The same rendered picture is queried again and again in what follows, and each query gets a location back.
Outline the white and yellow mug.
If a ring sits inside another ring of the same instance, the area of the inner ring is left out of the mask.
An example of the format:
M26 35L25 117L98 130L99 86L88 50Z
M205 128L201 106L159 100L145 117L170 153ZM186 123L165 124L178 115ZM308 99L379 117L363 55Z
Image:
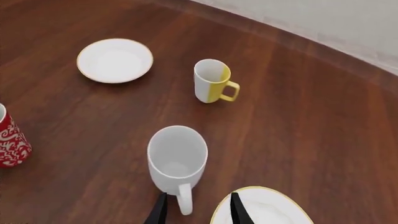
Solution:
M195 96L203 103L214 103L218 100L233 102L239 95L240 86L232 82L231 70L222 61L203 59L198 61L194 68ZM234 89L232 96L223 94L225 87Z

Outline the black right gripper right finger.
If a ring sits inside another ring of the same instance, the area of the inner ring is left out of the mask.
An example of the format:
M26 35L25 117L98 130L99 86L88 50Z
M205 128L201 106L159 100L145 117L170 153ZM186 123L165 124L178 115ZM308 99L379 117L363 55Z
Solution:
M246 211L237 192L231 193L230 211L233 224L255 224Z

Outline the white plate with gold rim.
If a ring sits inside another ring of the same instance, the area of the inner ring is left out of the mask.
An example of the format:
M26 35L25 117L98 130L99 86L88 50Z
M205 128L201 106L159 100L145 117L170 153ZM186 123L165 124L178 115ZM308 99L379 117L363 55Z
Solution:
M255 224L314 224L305 211L286 195L262 186L235 190ZM233 224L227 195L217 206L210 224Z
M78 54L76 66L86 78L100 83L126 83L146 74L154 63L152 52L131 39L104 39Z

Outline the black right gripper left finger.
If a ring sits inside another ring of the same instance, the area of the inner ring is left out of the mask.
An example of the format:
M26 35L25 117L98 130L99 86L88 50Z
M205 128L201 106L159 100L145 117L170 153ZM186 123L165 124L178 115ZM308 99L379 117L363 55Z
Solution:
M167 208L167 193L162 193L159 195L153 209L143 224L165 224Z

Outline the red and white patterned mug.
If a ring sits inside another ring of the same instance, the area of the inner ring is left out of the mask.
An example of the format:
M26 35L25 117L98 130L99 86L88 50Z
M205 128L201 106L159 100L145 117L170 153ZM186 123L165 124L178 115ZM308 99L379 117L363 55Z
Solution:
M31 155L32 146L0 103L0 167L15 167Z

